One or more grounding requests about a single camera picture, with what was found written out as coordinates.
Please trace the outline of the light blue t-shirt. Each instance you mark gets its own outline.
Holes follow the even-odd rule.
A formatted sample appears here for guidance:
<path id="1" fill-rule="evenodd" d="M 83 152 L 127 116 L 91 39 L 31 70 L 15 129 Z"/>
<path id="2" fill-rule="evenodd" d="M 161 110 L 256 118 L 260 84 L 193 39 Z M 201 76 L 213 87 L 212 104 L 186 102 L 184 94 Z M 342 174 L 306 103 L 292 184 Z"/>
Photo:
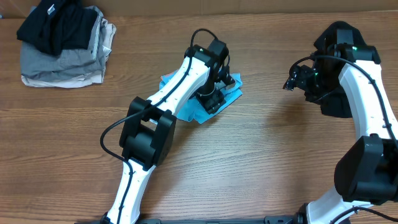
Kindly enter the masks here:
<path id="1" fill-rule="evenodd" d="M 226 103 L 222 105 L 215 113 L 208 114 L 205 111 L 205 109 L 202 107 L 200 102 L 196 98 L 192 98 L 184 104 L 182 109 L 178 112 L 177 118 L 186 122 L 191 122 L 195 120 L 199 124 L 203 124 L 204 122 L 208 121 L 212 117 L 222 112 L 226 107 L 232 104 L 243 94 L 240 89 L 241 86 L 243 85 L 241 74 L 232 73 L 231 76 L 236 81 L 235 86 L 228 90 L 225 88 L 221 89 L 222 94 L 224 94 L 224 99 Z"/>

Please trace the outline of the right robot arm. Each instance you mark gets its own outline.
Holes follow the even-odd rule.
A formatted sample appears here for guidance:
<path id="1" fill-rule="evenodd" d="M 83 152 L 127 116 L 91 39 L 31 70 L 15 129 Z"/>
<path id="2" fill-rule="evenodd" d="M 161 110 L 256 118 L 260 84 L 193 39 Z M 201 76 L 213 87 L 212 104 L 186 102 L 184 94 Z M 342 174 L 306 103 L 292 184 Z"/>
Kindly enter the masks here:
<path id="1" fill-rule="evenodd" d="M 352 118 L 356 141 L 335 167 L 334 185 L 303 205 L 295 223 L 348 223 L 359 212 L 397 201 L 397 119 L 383 83 L 381 59 L 360 31 L 332 23 L 310 55 L 289 69 L 286 90 L 303 90 L 322 114 Z"/>

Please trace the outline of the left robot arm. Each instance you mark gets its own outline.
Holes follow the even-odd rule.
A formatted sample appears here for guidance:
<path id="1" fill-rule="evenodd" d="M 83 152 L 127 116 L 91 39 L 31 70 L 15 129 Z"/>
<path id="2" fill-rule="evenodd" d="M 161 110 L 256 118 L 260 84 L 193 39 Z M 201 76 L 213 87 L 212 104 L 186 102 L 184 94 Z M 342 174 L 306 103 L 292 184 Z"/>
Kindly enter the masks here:
<path id="1" fill-rule="evenodd" d="M 135 98 L 120 123 L 123 173 L 112 207 L 100 223 L 135 223 L 154 169 L 163 163 L 174 139 L 177 115 L 189 100 L 198 100 L 207 115 L 226 105 L 222 89 L 235 83 L 229 74 L 229 50 L 213 39 L 207 48 L 192 44 L 181 67 L 155 94 Z"/>

